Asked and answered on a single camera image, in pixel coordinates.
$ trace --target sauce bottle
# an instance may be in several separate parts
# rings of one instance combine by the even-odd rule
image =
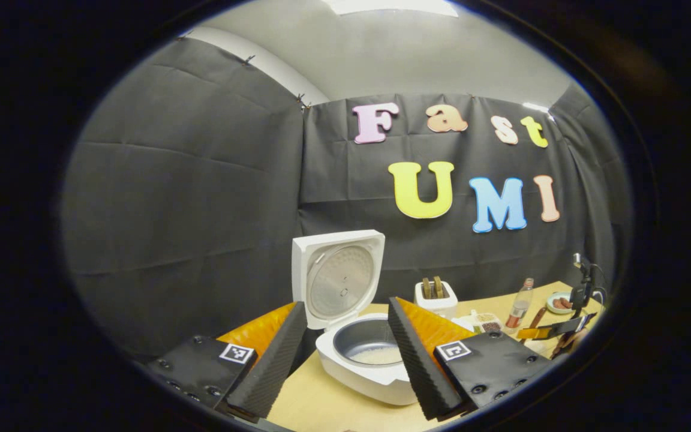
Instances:
[[[534,279],[527,277],[524,281],[524,286],[516,294],[516,299],[513,300],[513,306],[510,308],[510,314],[508,315],[508,320],[505,322],[505,331],[511,334],[516,331],[516,328],[521,325],[521,320],[524,315],[527,314],[527,309],[529,309],[532,303],[532,288],[534,286]]]

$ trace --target foam letter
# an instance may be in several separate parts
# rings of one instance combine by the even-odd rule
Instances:
[[[511,145],[519,142],[519,137],[516,136],[516,132],[511,129],[513,125],[511,125],[507,118],[493,115],[490,121],[494,126],[494,134],[496,134],[502,142]]]
[[[553,178],[548,175],[538,175],[533,179],[540,188],[540,197],[543,199],[543,213],[540,218],[545,222],[553,222],[559,219],[559,210],[556,209],[556,200],[554,200],[554,189],[551,184],[554,183]]]
[[[548,147],[548,140],[540,136],[540,131],[543,130],[543,126],[537,123],[534,118],[527,115],[527,117],[521,119],[521,124],[527,126],[527,132],[530,133],[530,139],[537,145],[537,147],[546,148]]]
[[[508,178],[503,186],[502,196],[497,195],[494,185],[488,178],[472,178],[469,183],[476,192],[476,223],[474,232],[490,232],[492,223],[489,214],[497,225],[497,229],[505,227],[509,230],[521,230],[527,226],[524,219],[524,207],[521,202],[521,187],[524,183],[518,178]]]
[[[354,139],[356,144],[368,144],[370,142],[384,142],[386,134],[378,130],[378,125],[383,131],[391,129],[391,114],[398,114],[398,106],[393,102],[386,104],[374,104],[373,106],[353,107],[359,120],[359,134]]]
[[[434,202],[422,202],[417,196],[417,173],[422,170],[414,162],[397,162],[389,165],[394,176],[394,195],[396,207],[410,218],[438,218],[452,207],[452,180],[450,172],[455,165],[449,162],[431,162],[428,169],[436,173],[436,193]]]
[[[428,118],[428,128],[434,132],[462,132],[468,129],[468,122],[460,117],[459,110],[453,106],[432,106],[425,110],[425,115],[431,116]]]

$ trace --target blue letter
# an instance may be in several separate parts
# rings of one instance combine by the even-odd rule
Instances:
[[[518,178],[508,178],[503,186],[502,196],[497,195],[497,191],[488,178],[472,178],[469,184],[476,192],[477,221],[474,224],[474,232],[492,230],[489,214],[492,214],[492,220],[498,230],[503,228],[506,214],[508,215],[508,221],[505,221],[507,229],[521,230],[527,226],[527,220],[524,219],[524,207],[521,204],[523,181]]]

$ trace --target table surface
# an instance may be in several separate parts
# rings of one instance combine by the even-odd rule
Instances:
[[[554,292],[570,292],[570,289],[567,284],[562,282],[554,282],[535,288],[532,303],[524,315],[522,325],[528,326],[532,322],[537,311],[545,306],[549,295]],[[475,309],[479,314],[494,314],[501,322],[505,323],[515,297],[516,293],[511,293],[493,298],[460,301],[457,316],[469,315],[471,309]],[[387,313],[387,304],[370,304],[362,314],[375,312]],[[591,299],[584,309],[584,314],[592,314],[593,312],[601,312],[601,305]],[[559,315],[546,311],[539,325],[564,322],[570,317],[571,314]],[[588,328],[592,328],[598,319],[595,317],[591,320],[587,325]],[[527,347],[548,357],[556,347],[557,340],[558,338],[554,337],[546,341],[528,341]],[[332,432],[401,430],[402,432],[414,432],[432,429],[453,420],[455,418],[443,422],[426,421],[420,410],[420,404],[396,407],[351,390],[324,371],[318,352],[314,352],[297,371],[287,378],[279,397],[274,402],[271,413],[268,415],[268,421],[298,432],[309,430]]]

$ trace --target food container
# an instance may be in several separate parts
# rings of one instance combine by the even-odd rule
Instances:
[[[376,230],[293,239],[293,299],[305,303],[324,370],[393,405],[417,402],[387,314],[359,313],[375,298],[386,237]]]
[[[487,331],[502,331],[503,329],[503,323],[494,314],[479,314],[475,309],[471,309],[471,314],[464,317],[455,318],[452,321],[458,323],[459,325],[462,325],[460,322],[469,323],[471,326],[473,326],[474,330],[479,333]]]

